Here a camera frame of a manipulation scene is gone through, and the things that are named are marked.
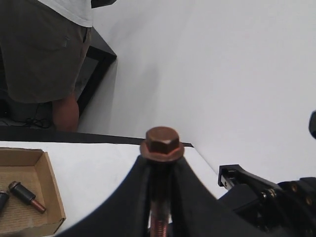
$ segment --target white wall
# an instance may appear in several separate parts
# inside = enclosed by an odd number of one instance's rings
[[[118,0],[95,10],[117,76],[80,131],[143,137],[168,125],[214,169],[260,160],[259,175],[271,161],[284,168],[280,157],[314,159],[315,12],[313,0]]]

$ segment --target cardboard box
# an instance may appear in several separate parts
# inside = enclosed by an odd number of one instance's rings
[[[42,150],[0,148],[0,189],[21,182],[47,208],[37,212],[10,194],[0,214],[0,237],[53,235],[66,219],[48,154]]]

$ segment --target screw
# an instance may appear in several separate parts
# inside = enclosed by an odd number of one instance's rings
[[[313,200],[312,200],[312,198],[311,198],[310,196],[307,196],[307,197],[306,197],[306,203],[307,203],[309,206],[311,206],[311,205],[313,204]]]
[[[262,195],[263,200],[267,199],[267,194],[266,193],[262,192],[261,195]]]
[[[140,146],[144,158],[158,162],[176,161],[183,156],[184,147],[179,134],[170,127],[154,127],[147,131]]]
[[[292,191],[293,192],[297,192],[297,185],[295,184],[295,183],[293,183],[292,185],[291,185],[291,188],[292,188]]]
[[[312,229],[305,230],[305,237],[312,237],[312,236],[313,236],[313,230]]]
[[[277,197],[277,194],[275,192],[274,189],[268,189],[268,192],[270,193],[270,196],[273,197],[273,198],[276,198]]]
[[[172,163],[183,157],[184,146],[174,129],[154,127],[147,131],[140,151],[152,162],[150,237],[167,237]]]

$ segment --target white table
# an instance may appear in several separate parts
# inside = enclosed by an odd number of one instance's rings
[[[0,147],[48,152],[67,216],[59,232],[102,204],[120,185],[139,155],[139,146],[122,144],[0,142]],[[226,192],[218,187],[217,174],[194,148],[186,147],[185,157],[198,178],[217,198]]]

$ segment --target leg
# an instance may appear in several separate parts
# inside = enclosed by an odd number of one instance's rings
[[[79,107],[74,94],[53,101],[53,122],[58,131],[76,132],[79,121]]]

